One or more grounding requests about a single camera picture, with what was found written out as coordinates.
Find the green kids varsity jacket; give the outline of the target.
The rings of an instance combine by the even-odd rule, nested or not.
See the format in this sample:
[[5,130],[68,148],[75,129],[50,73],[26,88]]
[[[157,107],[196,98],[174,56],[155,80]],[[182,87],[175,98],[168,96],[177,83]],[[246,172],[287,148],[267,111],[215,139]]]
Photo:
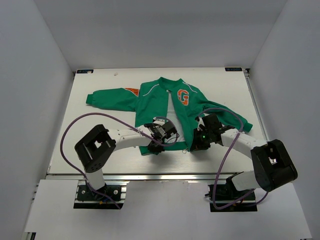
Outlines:
[[166,151],[206,150],[209,141],[205,134],[196,133],[197,118],[214,113],[223,126],[232,126],[248,133],[253,125],[231,109],[208,100],[195,86],[183,79],[170,80],[160,77],[144,82],[136,88],[96,90],[86,97],[86,104],[95,108],[135,113],[135,126],[150,123],[155,117],[170,119],[178,132],[178,140]]

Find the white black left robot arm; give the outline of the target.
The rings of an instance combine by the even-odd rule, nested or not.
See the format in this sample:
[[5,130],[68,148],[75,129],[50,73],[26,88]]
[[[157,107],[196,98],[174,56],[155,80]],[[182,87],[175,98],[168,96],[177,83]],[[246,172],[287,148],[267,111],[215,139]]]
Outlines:
[[131,147],[147,147],[150,152],[160,153],[165,150],[166,140],[173,136],[177,137],[178,132],[169,121],[156,121],[126,129],[106,129],[102,124],[96,125],[74,147],[90,184],[90,196],[96,200],[105,196],[102,168],[113,152]]

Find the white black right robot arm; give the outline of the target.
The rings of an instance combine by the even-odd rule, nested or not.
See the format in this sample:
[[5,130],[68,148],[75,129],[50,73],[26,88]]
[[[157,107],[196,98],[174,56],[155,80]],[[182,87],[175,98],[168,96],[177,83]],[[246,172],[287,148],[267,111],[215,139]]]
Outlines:
[[196,117],[192,151],[207,150],[212,143],[245,155],[252,160],[253,170],[236,173],[226,180],[226,195],[236,200],[244,191],[263,189],[271,192],[298,178],[298,172],[282,141],[265,141],[239,132],[233,126],[223,126],[216,114]]

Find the dark label sticker right corner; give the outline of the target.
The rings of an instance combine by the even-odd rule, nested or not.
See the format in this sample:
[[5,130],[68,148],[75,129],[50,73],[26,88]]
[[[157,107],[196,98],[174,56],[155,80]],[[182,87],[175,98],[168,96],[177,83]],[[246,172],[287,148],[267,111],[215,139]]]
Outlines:
[[226,72],[242,72],[243,69],[241,67],[225,67]]

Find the dark label sticker corner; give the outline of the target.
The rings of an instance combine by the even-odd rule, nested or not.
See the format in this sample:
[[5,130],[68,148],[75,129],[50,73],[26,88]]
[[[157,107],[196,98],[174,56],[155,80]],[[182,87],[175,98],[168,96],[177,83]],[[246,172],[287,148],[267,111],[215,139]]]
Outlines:
[[242,72],[243,69],[241,67],[225,67],[226,72]]
[[76,74],[92,74],[93,72],[93,69],[78,69]]

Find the dark label sticker left corner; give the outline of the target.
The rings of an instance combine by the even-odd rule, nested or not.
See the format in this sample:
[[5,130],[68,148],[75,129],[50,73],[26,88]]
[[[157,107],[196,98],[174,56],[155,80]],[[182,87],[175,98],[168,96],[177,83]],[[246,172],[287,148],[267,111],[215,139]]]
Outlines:
[[92,74],[93,72],[93,69],[78,69],[76,74]]

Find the aluminium front table rail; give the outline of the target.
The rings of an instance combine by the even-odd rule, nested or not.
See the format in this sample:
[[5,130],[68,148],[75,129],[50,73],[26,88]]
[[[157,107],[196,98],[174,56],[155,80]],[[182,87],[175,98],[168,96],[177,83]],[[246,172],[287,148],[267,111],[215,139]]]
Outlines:
[[[129,182],[129,181],[214,181],[216,173],[175,173],[175,174],[103,174],[106,182]],[[84,178],[80,174],[47,174],[46,180],[80,180]]]

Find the aluminium right side rail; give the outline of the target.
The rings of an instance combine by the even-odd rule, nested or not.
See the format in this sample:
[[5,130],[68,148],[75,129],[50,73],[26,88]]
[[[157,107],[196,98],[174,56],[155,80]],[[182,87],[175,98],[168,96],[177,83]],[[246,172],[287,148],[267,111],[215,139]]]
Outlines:
[[254,91],[253,91],[253,88],[252,88],[251,78],[250,78],[250,69],[249,68],[245,68],[243,70],[243,73],[244,73],[244,77],[245,77],[245,80],[246,80],[246,83],[247,83],[247,87],[248,87],[248,90],[249,90],[249,93],[250,93],[251,100],[253,102],[255,113],[257,115],[257,119],[258,119],[258,122],[259,122],[259,125],[260,125],[260,129],[262,131],[262,135],[263,135],[265,140],[269,140],[269,136],[268,136],[268,133],[266,131],[266,128],[265,128],[265,125],[264,125],[264,122],[263,122],[263,119],[262,119],[262,116],[261,116],[261,113],[260,113],[260,110],[259,110],[259,107],[258,107],[258,104],[257,104],[257,101],[256,101],[256,97],[254,95]]

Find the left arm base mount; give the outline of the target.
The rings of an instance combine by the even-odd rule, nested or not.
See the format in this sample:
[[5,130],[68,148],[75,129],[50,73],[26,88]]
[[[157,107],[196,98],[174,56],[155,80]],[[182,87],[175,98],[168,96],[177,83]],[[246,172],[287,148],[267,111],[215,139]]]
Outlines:
[[76,187],[73,208],[86,210],[120,210],[125,202],[127,183],[106,181],[99,190],[92,190],[88,183],[79,181]]

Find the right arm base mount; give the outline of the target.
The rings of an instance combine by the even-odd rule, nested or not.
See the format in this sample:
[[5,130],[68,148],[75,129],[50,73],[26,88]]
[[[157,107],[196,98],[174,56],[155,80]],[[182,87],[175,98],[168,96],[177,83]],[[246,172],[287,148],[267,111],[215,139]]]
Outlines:
[[[204,198],[209,201],[210,211],[217,213],[236,213],[236,212],[257,212],[258,208],[256,205],[256,195],[254,192],[251,192],[246,198],[237,201],[236,203],[228,206],[224,209],[216,209],[213,205],[213,184],[208,185],[208,193],[204,195]],[[236,199],[242,197],[246,193],[249,193],[250,190],[244,190],[231,194],[228,192],[224,184],[218,184],[216,186],[216,195],[215,195],[215,204],[217,207],[223,207],[228,203],[235,201]]]

